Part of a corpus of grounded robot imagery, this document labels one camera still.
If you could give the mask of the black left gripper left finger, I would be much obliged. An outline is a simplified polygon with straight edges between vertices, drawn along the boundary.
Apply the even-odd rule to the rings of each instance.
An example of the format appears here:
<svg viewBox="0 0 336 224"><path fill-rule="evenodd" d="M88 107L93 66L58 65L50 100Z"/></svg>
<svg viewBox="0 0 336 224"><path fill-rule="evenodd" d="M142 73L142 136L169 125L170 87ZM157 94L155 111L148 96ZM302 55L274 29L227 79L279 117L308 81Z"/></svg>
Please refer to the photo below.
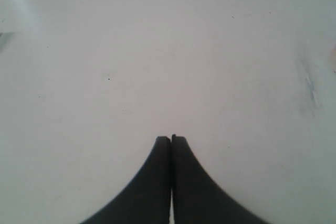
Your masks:
<svg viewBox="0 0 336 224"><path fill-rule="evenodd" d="M83 223L169 223L170 206L171 141L159 136L134 178Z"/></svg>

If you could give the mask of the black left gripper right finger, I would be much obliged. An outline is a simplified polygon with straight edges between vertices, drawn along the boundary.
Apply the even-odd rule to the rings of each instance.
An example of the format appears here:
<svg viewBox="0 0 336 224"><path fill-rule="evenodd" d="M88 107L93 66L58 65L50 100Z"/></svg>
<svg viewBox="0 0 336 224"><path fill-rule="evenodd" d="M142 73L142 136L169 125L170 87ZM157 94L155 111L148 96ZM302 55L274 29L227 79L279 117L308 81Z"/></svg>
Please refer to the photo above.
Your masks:
<svg viewBox="0 0 336 224"><path fill-rule="evenodd" d="M213 181L186 138L172 135L171 149L175 223L266 223Z"/></svg>

